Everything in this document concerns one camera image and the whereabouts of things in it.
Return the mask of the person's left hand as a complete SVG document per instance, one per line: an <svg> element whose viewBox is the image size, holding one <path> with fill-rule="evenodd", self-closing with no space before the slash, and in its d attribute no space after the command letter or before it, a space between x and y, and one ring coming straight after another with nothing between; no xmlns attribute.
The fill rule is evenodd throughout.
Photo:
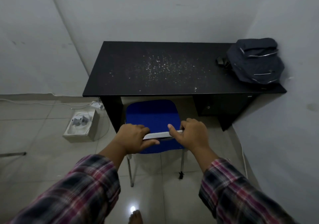
<svg viewBox="0 0 319 224"><path fill-rule="evenodd" d="M150 133L144 125L124 124L120 127L114 141L124 148L126 154L137 154L143 151L142 142Z"/></svg>

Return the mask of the person's right hand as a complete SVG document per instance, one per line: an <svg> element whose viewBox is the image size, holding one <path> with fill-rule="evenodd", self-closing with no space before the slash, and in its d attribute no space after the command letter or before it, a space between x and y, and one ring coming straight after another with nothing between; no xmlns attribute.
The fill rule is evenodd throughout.
<svg viewBox="0 0 319 224"><path fill-rule="evenodd" d="M191 152L209 148L208 130L205 124L194 118L181 121L180 143Z"/></svg>

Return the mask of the blue metal-framed chair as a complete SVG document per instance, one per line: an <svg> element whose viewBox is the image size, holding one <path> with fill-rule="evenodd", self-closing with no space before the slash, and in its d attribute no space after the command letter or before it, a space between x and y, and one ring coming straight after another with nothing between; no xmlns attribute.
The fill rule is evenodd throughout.
<svg viewBox="0 0 319 224"><path fill-rule="evenodd" d="M178 129L181 121L173 101L151 100L132 103L126 108L125 123L144 125L149 128L150 133L143 138L143 141L157 139L160 142L159 145L148 147L139 154L159 154L170 150L181 150L179 179L183 179L185 148L170 135L167 127L171 124L178 133L183 132Z"/></svg>

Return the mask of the person's left forearm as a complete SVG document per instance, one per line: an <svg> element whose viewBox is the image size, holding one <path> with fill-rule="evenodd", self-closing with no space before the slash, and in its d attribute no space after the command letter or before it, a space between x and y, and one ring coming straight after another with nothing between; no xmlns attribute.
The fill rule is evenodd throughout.
<svg viewBox="0 0 319 224"><path fill-rule="evenodd" d="M6 224L103 224L120 193L114 161L91 154Z"/></svg>

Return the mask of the person's right forearm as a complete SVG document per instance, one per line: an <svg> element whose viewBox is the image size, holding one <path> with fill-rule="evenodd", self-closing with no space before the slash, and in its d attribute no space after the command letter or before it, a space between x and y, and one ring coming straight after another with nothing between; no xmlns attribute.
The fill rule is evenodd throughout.
<svg viewBox="0 0 319 224"><path fill-rule="evenodd" d="M207 143L189 149L204 170L199 197L218 224L298 224Z"/></svg>

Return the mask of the black desk drawer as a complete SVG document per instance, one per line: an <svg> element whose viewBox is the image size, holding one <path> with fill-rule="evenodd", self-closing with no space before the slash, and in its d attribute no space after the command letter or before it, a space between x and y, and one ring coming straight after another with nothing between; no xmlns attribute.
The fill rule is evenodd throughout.
<svg viewBox="0 0 319 224"><path fill-rule="evenodd" d="M237 115L255 98L252 94L197 94L193 101L199 116Z"/></svg>

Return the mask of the scattered white crumbs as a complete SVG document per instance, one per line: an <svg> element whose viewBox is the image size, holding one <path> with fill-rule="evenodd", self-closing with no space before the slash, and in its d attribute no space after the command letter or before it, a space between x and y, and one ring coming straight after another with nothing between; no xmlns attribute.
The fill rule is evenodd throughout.
<svg viewBox="0 0 319 224"><path fill-rule="evenodd" d="M145 53L119 56L117 60L119 62L109 72L110 78L115 80L118 77L116 81L140 93L164 87L184 88L188 83L196 84L201 78L199 57L188 52L147 50Z"/></svg>

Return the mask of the black wooden desk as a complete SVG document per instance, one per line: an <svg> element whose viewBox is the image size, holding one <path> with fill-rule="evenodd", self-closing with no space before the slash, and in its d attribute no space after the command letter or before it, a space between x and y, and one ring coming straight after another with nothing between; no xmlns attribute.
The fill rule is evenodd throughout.
<svg viewBox="0 0 319 224"><path fill-rule="evenodd" d="M198 116L217 117L223 131L260 95L285 94L281 84L241 82L216 64L232 43L104 41L83 97L101 99L118 132L122 97L192 96Z"/></svg>

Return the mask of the white cardboard box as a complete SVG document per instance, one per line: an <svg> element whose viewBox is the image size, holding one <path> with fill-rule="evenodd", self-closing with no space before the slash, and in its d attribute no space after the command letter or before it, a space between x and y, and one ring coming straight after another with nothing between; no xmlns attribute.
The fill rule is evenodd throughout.
<svg viewBox="0 0 319 224"><path fill-rule="evenodd" d="M79 116L86 116L91 122L86 126L72 126L72 119ZM100 115L96 110L75 111L62 137L70 143L94 142L99 120Z"/></svg>

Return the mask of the grey items in box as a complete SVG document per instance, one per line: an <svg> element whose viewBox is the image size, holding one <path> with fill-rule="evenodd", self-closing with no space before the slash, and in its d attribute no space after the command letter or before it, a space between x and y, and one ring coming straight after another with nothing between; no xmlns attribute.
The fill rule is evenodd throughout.
<svg viewBox="0 0 319 224"><path fill-rule="evenodd" d="M79 118L73 118L71 121L72 126L86 126L91 122L90 118L87 118L86 116L79 116Z"/></svg>

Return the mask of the person's bare foot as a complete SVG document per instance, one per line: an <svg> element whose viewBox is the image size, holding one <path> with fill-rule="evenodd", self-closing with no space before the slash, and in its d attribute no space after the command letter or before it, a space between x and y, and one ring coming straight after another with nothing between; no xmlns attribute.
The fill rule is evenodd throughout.
<svg viewBox="0 0 319 224"><path fill-rule="evenodd" d="M128 224L143 224L141 212L139 210L133 211L129 217Z"/></svg>

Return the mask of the dark blue backpack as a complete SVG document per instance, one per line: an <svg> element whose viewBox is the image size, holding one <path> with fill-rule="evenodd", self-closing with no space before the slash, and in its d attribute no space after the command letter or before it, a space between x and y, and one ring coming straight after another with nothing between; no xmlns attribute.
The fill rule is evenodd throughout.
<svg viewBox="0 0 319 224"><path fill-rule="evenodd" d="M278 44L273 38L239 39L217 57L216 64L235 73L245 83L278 84L285 66L278 55Z"/></svg>

